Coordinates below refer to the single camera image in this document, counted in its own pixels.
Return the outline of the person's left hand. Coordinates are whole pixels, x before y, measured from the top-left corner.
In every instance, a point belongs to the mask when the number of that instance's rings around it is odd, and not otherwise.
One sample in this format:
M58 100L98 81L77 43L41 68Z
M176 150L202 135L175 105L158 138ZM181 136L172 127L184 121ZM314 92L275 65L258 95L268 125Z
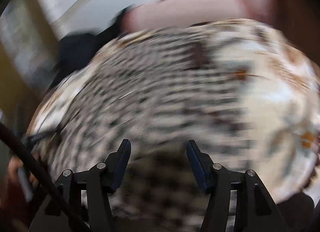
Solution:
M21 187L19 170L21 170L22 168L23 162L17 156L11 157L8 164L7 192Z

